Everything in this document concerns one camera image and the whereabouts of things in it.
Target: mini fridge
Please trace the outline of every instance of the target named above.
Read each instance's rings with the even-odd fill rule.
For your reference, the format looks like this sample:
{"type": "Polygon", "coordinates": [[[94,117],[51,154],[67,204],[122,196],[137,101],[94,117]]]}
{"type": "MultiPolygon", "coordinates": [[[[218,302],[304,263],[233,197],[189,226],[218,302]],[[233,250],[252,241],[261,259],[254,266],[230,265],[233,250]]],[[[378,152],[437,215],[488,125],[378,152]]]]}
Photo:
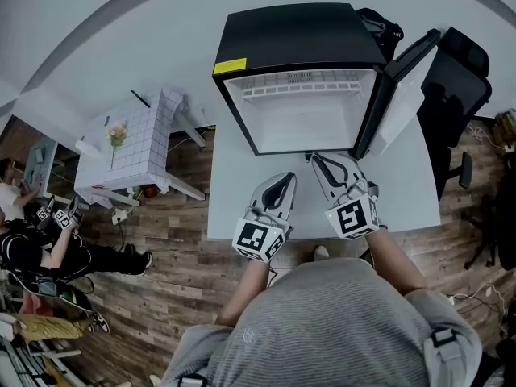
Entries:
{"type": "Polygon", "coordinates": [[[432,29],[387,61],[347,3],[227,16],[213,78],[256,155],[381,154],[416,115],[441,38],[432,29]]]}

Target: gray sweater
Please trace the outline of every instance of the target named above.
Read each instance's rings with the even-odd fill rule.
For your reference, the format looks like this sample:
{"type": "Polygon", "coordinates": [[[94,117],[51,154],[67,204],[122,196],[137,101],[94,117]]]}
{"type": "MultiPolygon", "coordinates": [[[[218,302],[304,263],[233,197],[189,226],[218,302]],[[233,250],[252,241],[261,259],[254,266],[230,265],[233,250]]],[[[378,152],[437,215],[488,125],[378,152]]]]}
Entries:
{"type": "Polygon", "coordinates": [[[428,385],[423,343],[436,328],[462,336],[469,385],[480,340],[442,294],[403,297],[362,260],[304,264],[253,300],[235,328],[190,328],[163,386],[203,367],[212,386],[428,385]]]}

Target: white table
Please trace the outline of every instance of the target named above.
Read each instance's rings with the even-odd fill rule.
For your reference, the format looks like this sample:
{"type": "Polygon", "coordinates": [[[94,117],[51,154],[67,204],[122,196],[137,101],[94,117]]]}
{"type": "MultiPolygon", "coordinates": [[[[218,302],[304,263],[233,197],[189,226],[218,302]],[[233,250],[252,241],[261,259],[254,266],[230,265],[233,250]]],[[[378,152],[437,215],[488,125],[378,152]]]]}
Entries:
{"type": "MultiPolygon", "coordinates": [[[[366,177],[380,186],[377,209],[390,231],[440,224],[439,202],[427,146],[417,118],[381,156],[360,161],[366,177]]],[[[209,239],[232,239],[254,189],[278,173],[292,171],[298,188],[289,222],[291,239],[336,238],[324,217],[328,201],[303,154],[255,156],[229,110],[217,124],[211,169],[209,239]]]]}
{"type": "Polygon", "coordinates": [[[89,204],[98,203],[106,208],[112,207],[110,199],[139,206],[135,199],[113,191],[146,184],[156,184],[162,193],[172,187],[192,198],[203,200],[204,193],[165,170],[174,119],[178,119],[198,144],[205,145],[204,139],[181,116],[183,108],[182,94],[161,89],[153,96],[150,108],[135,98],[92,120],[83,141],[99,150],[101,157],[81,154],[75,191],[89,204]],[[106,136],[117,123],[126,123],[127,138],[113,154],[106,136]]]}

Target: wire shelf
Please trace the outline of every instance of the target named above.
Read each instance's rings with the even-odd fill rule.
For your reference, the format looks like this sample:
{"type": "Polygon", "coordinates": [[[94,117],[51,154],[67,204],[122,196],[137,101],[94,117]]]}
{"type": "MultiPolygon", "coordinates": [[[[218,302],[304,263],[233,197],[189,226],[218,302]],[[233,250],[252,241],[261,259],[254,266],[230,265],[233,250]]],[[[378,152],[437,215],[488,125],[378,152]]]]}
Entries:
{"type": "Polygon", "coordinates": [[[360,80],[352,70],[310,70],[274,73],[242,79],[242,99],[306,93],[361,92],[360,80]]]}

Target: black backpack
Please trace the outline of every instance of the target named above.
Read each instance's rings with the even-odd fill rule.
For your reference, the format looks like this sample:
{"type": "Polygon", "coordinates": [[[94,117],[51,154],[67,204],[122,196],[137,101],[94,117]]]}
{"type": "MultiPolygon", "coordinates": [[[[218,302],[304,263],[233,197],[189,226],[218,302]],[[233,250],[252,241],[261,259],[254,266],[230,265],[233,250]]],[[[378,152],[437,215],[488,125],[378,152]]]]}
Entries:
{"type": "Polygon", "coordinates": [[[403,39],[402,28],[396,23],[384,19],[376,11],[368,8],[357,10],[356,13],[360,16],[362,23],[377,42],[385,60],[391,61],[394,57],[397,42],[403,39]]]}

